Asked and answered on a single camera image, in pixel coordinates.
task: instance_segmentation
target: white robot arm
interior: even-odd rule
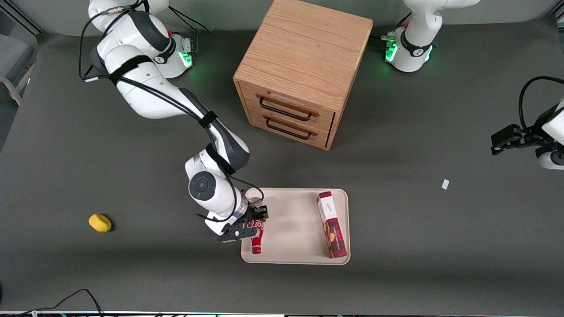
[[[523,118],[525,91],[537,80],[564,84],[564,80],[550,76],[538,76],[529,80],[519,96],[521,126],[511,124],[492,135],[492,155],[498,155],[511,148],[538,146],[535,152],[540,166],[546,169],[564,170],[564,98],[541,114],[530,127],[527,127]]]
[[[154,15],[169,7],[168,0],[91,0],[88,6],[92,24],[104,36],[90,54],[94,67],[104,72],[102,59],[119,45],[133,45],[149,56],[165,78],[180,76],[192,66],[192,42],[169,34]],[[102,14],[101,12],[120,14]]]
[[[106,9],[124,2],[99,1],[109,5]],[[104,29],[112,21],[106,19],[98,25]],[[208,210],[207,216],[201,217],[206,218],[205,223],[220,236],[220,241],[254,237],[259,232],[246,228],[246,221],[265,217],[266,208],[258,206],[259,201],[249,204],[229,179],[229,175],[247,164],[249,148],[193,93],[166,80],[153,60],[170,44],[166,29],[156,17],[130,10],[113,23],[95,49],[93,63],[98,63],[96,69],[103,75],[86,81],[109,78],[131,108],[145,118],[190,115],[197,119],[212,142],[184,166],[190,196]]]
[[[439,10],[464,8],[476,5],[480,0],[403,0],[411,10],[407,27],[382,36],[389,41],[385,60],[402,72],[415,72],[429,60],[432,43],[443,25]]]

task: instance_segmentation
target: red bottle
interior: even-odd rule
[[[260,254],[261,253],[261,240],[262,234],[264,233],[265,222],[261,220],[251,219],[247,223],[247,227],[249,228],[256,228],[260,231],[260,234],[254,238],[251,238],[251,242],[253,243],[253,254]]]

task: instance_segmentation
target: green light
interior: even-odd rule
[[[393,61],[397,50],[398,50],[398,45],[396,43],[390,46],[386,51],[386,60],[389,62]]]
[[[182,59],[182,63],[184,63],[184,66],[186,67],[192,66],[192,54],[183,53],[183,52],[178,52],[178,54],[180,55],[180,59]]]
[[[429,47],[429,52],[427,53],[427,57],[425,57],[425,61],[429,60],[429,56],[431,56],[431,51],[433,50],[433,45],[431,45],[431,47]]]

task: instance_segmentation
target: drawer handle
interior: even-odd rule
[[[309,119],[311,119],[311,115],[312,115],[311,112],[307,115],[307,117],[296,116],[293,113],[289,113],[289,112],[286,112],[284,110],[276,109],[276,108],[270,107],[269,105],[265,105],[265,104],[262,103],[264,100],[265,100],[265,98],[261,97],[261,99],[259,100],[258,103],[261,105],[262,108],[264,108],[266,110],[274,111],[274,112],[279,113],[281,115],[285,115],[285,116],[288,116],[290,118],[298,119],[300,121],[308,121]]]
[[[286,131],[286,130],[284,130],[284,129],[282,129],[282,128],[279,128],[279,127],[277,127],[277,126],[271,125],[271,124],[269,124],[269,122],[270,122],[270,118],[266,118],[266,126],[269,127],[270,129],[274,129],[274,130],[276,130],[276,131],[280,131],[280,132],[282,132],[282,133],[286,133],[286,134],[291,135],[291,136],[293,136],[293,137],[295,137],[295,138],[302,139],[302,140],[307,140],[307,139],[309,139],[309,138],[311,137],[311,132],[308,132],[308,133],[307,133],[307,136],[304,137],[303,135],[299,135],[299,134],[296,134],[296,133],[294,133],[294,132]]]

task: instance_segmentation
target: beige tray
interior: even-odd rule
[[[250,239],[241,241],[241,258],[248,263],[345,265],[351,258],[349,198],[344,190],[305,188],[261,188],[268,207],[261,254],[253,254]],[[347,256],[329,258],[317,205],[319,193],[331,191]],[[254,188],[247,197],[260,197]]]

